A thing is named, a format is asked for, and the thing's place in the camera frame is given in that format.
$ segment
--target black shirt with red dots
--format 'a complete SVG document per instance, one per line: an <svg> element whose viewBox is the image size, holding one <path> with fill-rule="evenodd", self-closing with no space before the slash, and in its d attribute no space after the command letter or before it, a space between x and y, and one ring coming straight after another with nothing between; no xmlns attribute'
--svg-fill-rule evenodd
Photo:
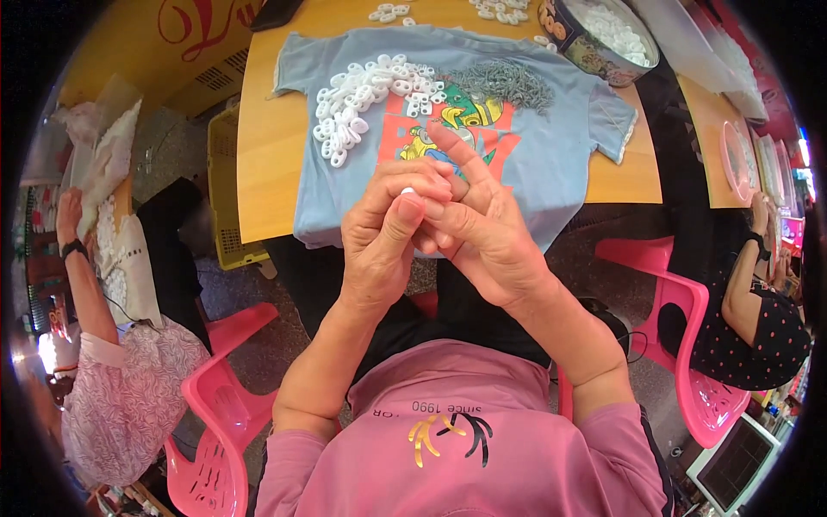
<svg viewBox="0 0 827 517"><path fill-rule="evenodd" d="M792 300L758 277L751 293L761 297L753 345L748 345L721 315L727 278L720 272L707 285L710 303L692 349L690 366L742 390L769 390L786 384L810 355L810 334Z"/></svg>

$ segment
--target smartwatch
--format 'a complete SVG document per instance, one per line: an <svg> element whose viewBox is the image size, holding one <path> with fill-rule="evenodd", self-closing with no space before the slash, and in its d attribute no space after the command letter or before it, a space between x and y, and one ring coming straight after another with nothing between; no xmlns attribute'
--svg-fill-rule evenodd
<svg viewBox="0 0 827 517"><path fill-rule="evenodd" d="M760 261L769 261L772 254L764 247L764 237L761 237L756 232L750 232L747 235L747 241L755 241L758 243L758 259Z"/></svg>
<svg viewBox="0 0 827 517"><path fill-rule="evenodd" d="M89 260L89 252L86 251L86 246L84 246L80 239L74 239L69 244L64 244L64 246L60 249L60 258L63 259L63 262L66 262L66 257L69 256L72 251L79 251L86 257L86 261Z"/></svg>

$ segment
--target black phone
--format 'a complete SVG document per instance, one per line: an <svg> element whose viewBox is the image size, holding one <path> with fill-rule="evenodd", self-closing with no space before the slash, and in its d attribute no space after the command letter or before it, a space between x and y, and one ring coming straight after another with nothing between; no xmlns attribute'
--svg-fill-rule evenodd
<svg viewBox="0 0 827 517"><path fill-rule="evenodd" d="M287 25L304 0L268 0L250 24L253 32L266 31Z"/></svg>

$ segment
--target pink t-shirt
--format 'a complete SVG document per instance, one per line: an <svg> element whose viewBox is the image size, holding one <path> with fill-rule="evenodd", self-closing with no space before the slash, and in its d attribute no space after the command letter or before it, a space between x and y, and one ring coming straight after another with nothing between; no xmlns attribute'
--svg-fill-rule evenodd
<svg viewBox="0 0 827 517"><path fill-rule="evenodd" d="M535 363L431 341L348 399L355 419L328 444L301 430L268 438L256 517L664 515L640 407L609 405L575 427L549 412Z"/></svg>

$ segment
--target gray floor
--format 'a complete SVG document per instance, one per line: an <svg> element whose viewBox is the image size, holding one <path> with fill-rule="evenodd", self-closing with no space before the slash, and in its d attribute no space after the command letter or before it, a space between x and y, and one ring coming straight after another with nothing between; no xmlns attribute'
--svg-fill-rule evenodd
<svg viewBox="0 0 827 517"><path fill-rule="evenodd" d="M179 176L191 177L205 171L207 121L187 121L161 109L141 125L136 136L133 196L145 201ZM147 158L146 150L151 149ZM621 266L594 260L595 244L606 237L655 238L665 235L659 207L619 208L622 217L561 235L547 253L551 270L577 295L594 295L617 314L640 324L652 308L654 279ZM587 206L581 216L605 218L605 208ZM212 258L198 261L204 287L202 300L210 319L224 318L239 310L268 301L280 316L234 351L229 361L241 383L252 393L264 394L278 388L287 367L308 345L284 287L266 280L254 266L223 271ZM432 261L418 261L413 269L409 293L435 288ZM642 358L629 367L634 393L649 414L653 434L662 453L680 444L688 435L677 407L674 378L668 371ZM552 385L550 406L556 409L556 386ZM342 415L343 424L350 415ZM194 452L203 424L190 412L175 432L184 454ZM261 468L260 452L266 429L246 450L250 483L256 483Z"/></svg>

